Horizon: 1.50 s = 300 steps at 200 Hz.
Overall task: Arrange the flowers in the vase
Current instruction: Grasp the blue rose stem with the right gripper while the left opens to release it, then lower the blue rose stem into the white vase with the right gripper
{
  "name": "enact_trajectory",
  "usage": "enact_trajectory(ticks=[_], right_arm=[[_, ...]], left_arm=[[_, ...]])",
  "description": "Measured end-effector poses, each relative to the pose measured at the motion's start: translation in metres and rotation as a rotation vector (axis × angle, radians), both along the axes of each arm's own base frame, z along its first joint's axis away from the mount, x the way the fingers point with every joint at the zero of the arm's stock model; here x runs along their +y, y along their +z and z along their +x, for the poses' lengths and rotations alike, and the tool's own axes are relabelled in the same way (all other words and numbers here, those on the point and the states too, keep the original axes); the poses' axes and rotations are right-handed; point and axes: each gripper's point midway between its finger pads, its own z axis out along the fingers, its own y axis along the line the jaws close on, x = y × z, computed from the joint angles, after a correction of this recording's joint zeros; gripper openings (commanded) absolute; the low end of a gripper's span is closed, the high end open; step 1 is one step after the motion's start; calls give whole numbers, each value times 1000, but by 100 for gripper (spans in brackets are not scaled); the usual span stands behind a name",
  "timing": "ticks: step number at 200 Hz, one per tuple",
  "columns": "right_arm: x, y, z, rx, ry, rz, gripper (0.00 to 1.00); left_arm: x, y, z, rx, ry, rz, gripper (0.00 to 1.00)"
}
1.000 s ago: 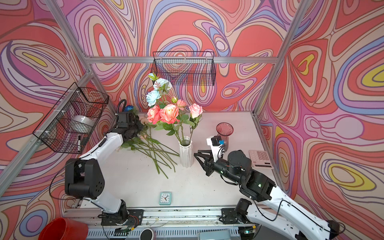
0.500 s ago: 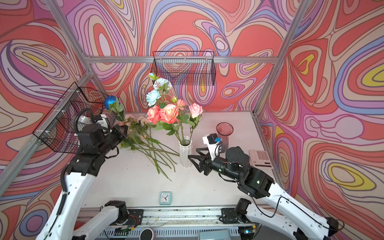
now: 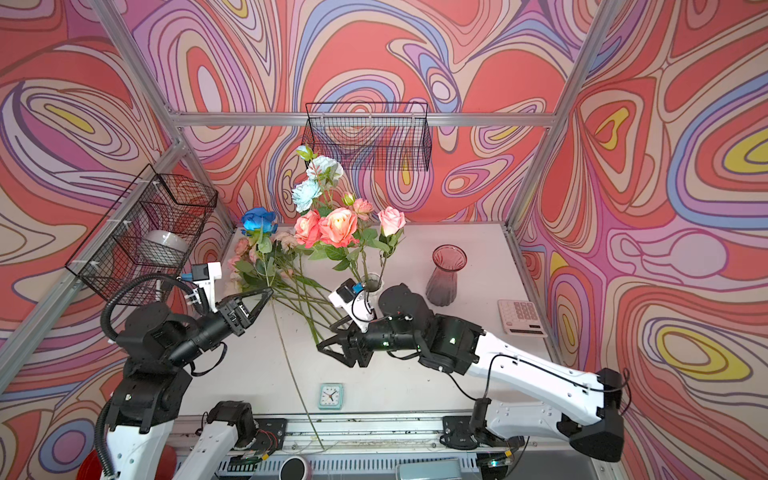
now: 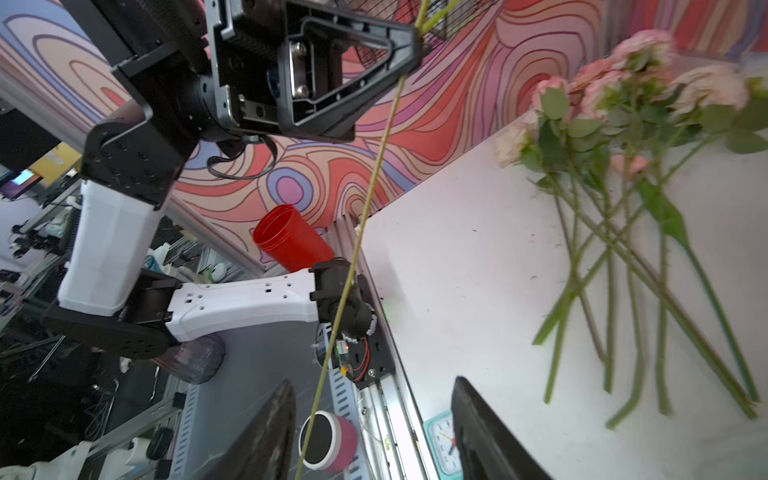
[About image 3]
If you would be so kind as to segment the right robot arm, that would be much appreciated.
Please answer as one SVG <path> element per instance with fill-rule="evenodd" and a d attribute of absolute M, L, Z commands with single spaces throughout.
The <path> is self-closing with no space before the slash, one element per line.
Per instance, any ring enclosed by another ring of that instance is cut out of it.
<path fill-rule="evenodd" d="M 365 368 L 382 351 L 442 374 L 483 379 L 467 422 L 475 441 L 500 447 L 513 437 L 550 437 L 592 459 L 621 459 L 628 374 L 610 368 L 589 373 L 531 355 L 475 323 L 433 312 L 405 284 L 381 293 L 381 313 L 351 279 L 328 299 L 345 315 L 317 349 L 340 363 Z"/>

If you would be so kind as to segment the red pink rose stem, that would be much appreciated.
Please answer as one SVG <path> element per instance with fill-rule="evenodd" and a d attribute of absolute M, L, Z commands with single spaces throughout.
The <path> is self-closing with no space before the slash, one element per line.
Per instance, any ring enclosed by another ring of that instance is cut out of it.
<path fill-rule="evenodd" d="M 309 210 L 296 220 L 294 236 L 299 245 L 311 249 L 316 244 L 326 244 L 326 226 L 325 217 L 316 210 Z"/>

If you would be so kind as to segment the pink glass vase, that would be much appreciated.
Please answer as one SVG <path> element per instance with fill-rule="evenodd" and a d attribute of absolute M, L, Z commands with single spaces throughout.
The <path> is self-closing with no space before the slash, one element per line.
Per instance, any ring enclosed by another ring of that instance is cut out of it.
<path fill-rule="evenodd" d="M 426 286 L 427 300 L 435 306 L 450 305 L 458 293 L 458 273 L 467 265 L 467 255 L 458 246 L 443 244 L 432 253 L 433 273 Z"/>

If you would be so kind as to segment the white ribbed vase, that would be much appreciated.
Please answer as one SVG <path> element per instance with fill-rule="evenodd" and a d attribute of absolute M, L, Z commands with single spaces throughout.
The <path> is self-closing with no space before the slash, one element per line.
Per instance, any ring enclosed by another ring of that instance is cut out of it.
<path fill-rule="evenodd" d="M 371 297 L 380 295 L 383 292 L 383 284 L 383 279 L 377 272 L 369 272 L 363 280 L 364 291 Z"/>

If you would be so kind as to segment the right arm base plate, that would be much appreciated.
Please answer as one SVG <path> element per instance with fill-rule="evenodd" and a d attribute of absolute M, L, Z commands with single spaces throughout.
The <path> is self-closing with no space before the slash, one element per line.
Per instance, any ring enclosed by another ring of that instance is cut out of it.
<path fill-rule="evenodd" d="M 469 451 L 487 447 L 507 447 L 505 439 L 491 433 L 486 427 L 473 426 L 469 415 L 442 417 L 439 443 L 449 449 Z"/>

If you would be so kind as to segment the large peach rose stem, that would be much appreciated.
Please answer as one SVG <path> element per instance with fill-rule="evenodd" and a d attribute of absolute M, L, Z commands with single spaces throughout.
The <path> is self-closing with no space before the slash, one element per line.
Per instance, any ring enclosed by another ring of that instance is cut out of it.
<path fill-rule="evenodd" d="M 319 222 L 320 242 L 328 258 L 336 263 L 337 271 L 349 270 L 361 281 L 359 260 L 362 243 L 358 239 L 358 216 L 348 208 L 337 208 Z"/>

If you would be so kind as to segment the pink carnation flower stem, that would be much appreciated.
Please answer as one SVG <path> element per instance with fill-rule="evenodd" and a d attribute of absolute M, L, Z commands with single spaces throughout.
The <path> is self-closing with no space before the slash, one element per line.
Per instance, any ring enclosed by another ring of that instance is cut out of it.
<path fill-rule="evenodd" d="M 365 232 L 372 228 L 373 205 L 365 199 L 357 198 L 351 192 L 342 194 L 342 206 L 352 213 L 355 229 L 350 235 L 348 243 L 349 254 L 354 257 L 350 261 L 353 265 L 355 275 L 359 280 L 365 280 L 368 276 L 367 254 L 365 248 L 368 245 L 368 239 Z"/>

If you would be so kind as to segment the pale blue flower stem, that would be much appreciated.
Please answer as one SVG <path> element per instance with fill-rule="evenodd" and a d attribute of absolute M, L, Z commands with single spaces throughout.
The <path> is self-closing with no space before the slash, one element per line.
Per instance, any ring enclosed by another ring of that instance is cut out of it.
<path fill-rule="evenodd" d="M 345 172 L 341 163 L 314 152 L 306 145 L 299 146 L 296 154 L 304 162 L 306 175 L 291 191 L 291 200 L 299 217 L 309 210 L 316 210 L 325 217 L 337 208 L 344 208 L 344 192 L 340 190 L 340 182 Z M 307 250 L 315 259 L 329 259 L 322 249 L 322 244 L 316 244 Z"/>

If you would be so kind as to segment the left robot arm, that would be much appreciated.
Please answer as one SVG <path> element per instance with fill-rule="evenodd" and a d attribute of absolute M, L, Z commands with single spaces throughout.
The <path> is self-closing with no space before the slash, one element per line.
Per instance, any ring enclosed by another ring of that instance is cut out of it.
<path fill-rule="evenodd" d="M 177 314 L 159 300 L 133 310 L 123 330 L 116 331 L 111 322 L 114 307 L 146 282 L 182 290 L 198 317 Z M 100 317 L 102 330 L 128 358 L 123 378 L 94 427 L 94 448 L 103 478 L 154 478 L 183 396 L 199 374 L 195 360 L 207 351 L 225 350 L 228 336 L 243 335 L 273 291 L 266 287 L 252 294 L 258 302 L 251 308 L 244 304 L 244 293 L 230 295 L 211 307 L 202 288 L 165 274 L 148 274 L 127 283 L 107 301 Z"/>

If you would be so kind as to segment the blue rose stem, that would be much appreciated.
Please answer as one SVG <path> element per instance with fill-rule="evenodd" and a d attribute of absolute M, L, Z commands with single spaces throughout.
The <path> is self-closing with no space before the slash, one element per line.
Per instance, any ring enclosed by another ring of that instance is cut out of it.
<path fill-rule="evenodd" d="M 295 281 L 296 239 L 280 231 L 277 214 L 255 207 L 241 217 L 242 239 L 235 247 L 235 268 L 244 291 L 271 287 L 273 299 L 299 313 L 300 284 Z"/>

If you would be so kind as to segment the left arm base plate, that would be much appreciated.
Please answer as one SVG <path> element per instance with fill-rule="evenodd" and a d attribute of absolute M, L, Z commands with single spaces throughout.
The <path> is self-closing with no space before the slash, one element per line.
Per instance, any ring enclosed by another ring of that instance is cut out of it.
<path fill-rule="evenodd" d="M 288 419 L 278 417 L 257 417 L 252 426 L 244 421 L 226 422 L 236 435 L 234 451 L 255 451 L 273 454 L 283 448 Z"/>

